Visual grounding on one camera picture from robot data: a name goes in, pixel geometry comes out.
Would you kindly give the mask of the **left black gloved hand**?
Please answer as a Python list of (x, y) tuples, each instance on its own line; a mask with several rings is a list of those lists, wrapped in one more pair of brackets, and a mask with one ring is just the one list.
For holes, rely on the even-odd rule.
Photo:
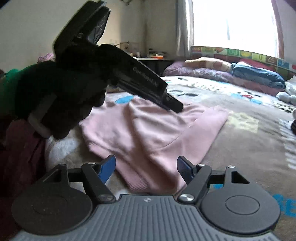
[(100, 107), (105, 100), (107, 81), (93, 70), (72, 71), (45, 61), (18, 74), (14, 118), (39, 113), (40, 124), (58, 140), (67, 137), (93, 107)]

